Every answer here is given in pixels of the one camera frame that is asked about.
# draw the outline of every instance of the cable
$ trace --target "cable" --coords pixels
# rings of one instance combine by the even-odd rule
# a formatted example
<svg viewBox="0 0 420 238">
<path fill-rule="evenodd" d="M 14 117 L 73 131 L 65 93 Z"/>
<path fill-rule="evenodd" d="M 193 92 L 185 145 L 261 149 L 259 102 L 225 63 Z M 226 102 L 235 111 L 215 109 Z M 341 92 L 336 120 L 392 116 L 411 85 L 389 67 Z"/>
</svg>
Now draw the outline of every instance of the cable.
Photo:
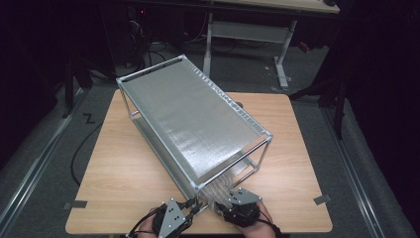
<svg viewBox="0 0 420 238">
<path fill-rule="evenodd" d="M 161 55 L 161 54 L 159 54 L 159 53 L 157 53 L 157 52 L 149 52 L 149 53 L 156 54 L 156 55 L 160 56 L 163 61 L 166 61 L 166 59 L 164 58 L 164 56 Z"/>
<path fill-rule="evenodd" d="M 165 209 L 165 204 L 163 204 L 162 206 L 160 206 L 160 207 L 158 207 L 158 208 L 156 208 L 155 210 L 153 210 L 153 211 L 151 211 L 151 212 L 149 212 L 146 216 L 144 216 L 142 219 L 140 219 L 140 221 L 138 221 L 137 223 L 136 223 L 136 225 L 133 227 L 133 229 L 131 229 L 131 231 L 130 231 L 130 233 L 129 234 L 127 234 L 127 237 L 133 237 L 134 235 L 135 235 L 135 233 L 136 233 L 136 228 L 138 227 L 138 226 L 140 226 L 140 224 L 142 224 L 146 219 L 148 219 L 149 217 L 151 217 L 151 216 L 153 216 L 153 215 L 155 215 L 155 214 L 157 214 L 161 209 Z"/>
<path fill-rule="evenodd" d="M 104 123 L 101 122 L 99 125 L 97 125 L 95 129 L 93 129 L 93 131 L 91 131 L 89 135 L 87 135 L 83 139 L 83 141 L 80 143 L 80 145 L 77 147 L 76 151 L 74 152 L 73 157 L 71 158 L 70 172 L 71 172 L 71 176 L 73 177 L 73 180 L 76 182 L 78 186 L 80 186 L 80 181 L 77 180 L 76 175 L 74 174 L 74 160 L 76 159 L 77 153 L 80 151 L 84 143 L 86 143 L 86 141 L 93 135 L 93 133 L 95 133 L 96 130 L 98 130 L 102 126 L 102 124 Z"/>
<path fill-rule="evenodd" d="M 192 39 L 191 41 L 188 41 L 188 42 L 184 42 L 185 44 L 188 44 L 188 43 L 194 43 L 194 42 L 198 42 L 198 41 L 201 41 L 201 40 L 203 40 L 203 39 L 206 39 L 205 37 L 204 38 L 202 38 L 202 39 L 198 39 L 200 36 L 201 36 L 201 34 L 203 33 L 203 31 L 204 31 L 204 27 L 206 26 L 206 23 L 207 23 L 207 16 L 208 16 L 208 13 L 206 13 L 206 15 L 204 16 L 204 21 L 203 21 L 203 25 L 201 26 L 201 30 L 200 30 L 200 32 L 197 34 L 197 36 L 194 38 L 194 39 Z"/>
</svg>

